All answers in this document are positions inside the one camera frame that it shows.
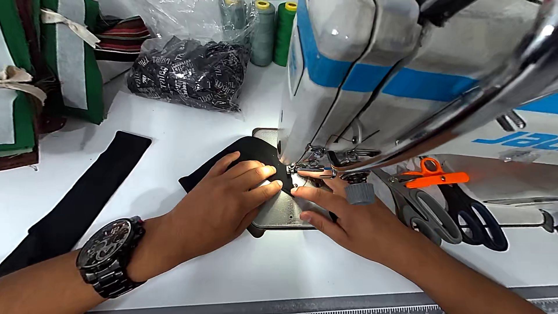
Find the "white fabric tie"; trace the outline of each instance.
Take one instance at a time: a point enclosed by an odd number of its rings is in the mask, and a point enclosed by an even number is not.
[[[66,24],[76,35],[93,48],[95,48],[97,43],[100,42],[100,39],[93,35],[93,33],[91,33],[85,26],[70,21],[61,14],[58,14],[50,9],[41,9],[41,21],[45,24]]]
[[[31,80],[33,80],[33,77],[29,73],[13,65],[5,67],[4,71],[0,72],[0,88],[26,92],[39,99],[41,104],[45,104],[46,93],[39,87],[26,84]]]

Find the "thread spool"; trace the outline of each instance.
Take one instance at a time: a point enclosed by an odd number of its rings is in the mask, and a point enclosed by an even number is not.
[[[280,66],[287,66],[288,48],[291,44],[292,24],[296,15],[296,3],[281,3],[279,4],[278,12],[273,62]]]
[[[221,0],[220,10],[225,32],[243,31],[246,28],[244,0]]]
[[[252,39],[251,62],[266,66],[273,61],[273,45],[275,44],[275,6],[264,0],[256,1],[258,18]]]

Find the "wristwatch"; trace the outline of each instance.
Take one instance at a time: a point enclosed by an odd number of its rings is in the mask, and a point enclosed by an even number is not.
[[[116,298],[144,282],[130,280],[126,273],[134,248],[145,234],[138,217],[118,219],[97,231],[83,246],[76,266],[83,280],[103,298]]]

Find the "black fabric strip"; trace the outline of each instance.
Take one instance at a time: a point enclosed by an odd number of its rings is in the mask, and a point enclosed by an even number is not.
[[[113,50],[95,49],[95,59],[116,62],[134,62],[140,53],[123,53]]]
[[[151,139],[118,131],[72,189],[0,264],[0,277],[69,252],[151,145]]]
[[[272,175],[268,180],[281,180],[283,182],[283,191],[291,195],[291,189],[293,188],[292,178],[287,174],[287,167],[277,158],[277,149],[268,142],[252,136],[243,137],[232,143],[219,154],[209,159],[192,174],[181,178],[179,182],[184,190],[186,190],[186,192],[190,192],[209,172],[209,169],[211,169],[213,165],[219,161],[219,159],[225,157],[227,154],[234,153],[235,151],[240,151],[240,157],[233,162],[229,168],[235,166],[241,161],[247,160],[257,160],[266,165],[274,166],[277,169],[277,173]]]

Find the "black-handled scissors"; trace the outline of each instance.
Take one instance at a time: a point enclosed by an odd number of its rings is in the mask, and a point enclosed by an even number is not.
[[[391,190],[401,222],[410,228],[417,228],[436,245],[441,245],[442,240],[451,244],[461,243],[457,224],[429,194],[391,180],[392,175],[381,169],[373,169],[372,172]]]
[[[446,198],[448,214],[459,227],[463,242],[471,245],[484,245],[498,252],[508,249],[508,240],[502,227],[485,205],[469,197],[457,184],[444,184],[438,187]],[[473,209],[479,213],[485,223]],[[465,221],[466,226],[460,224],[459,217]]]

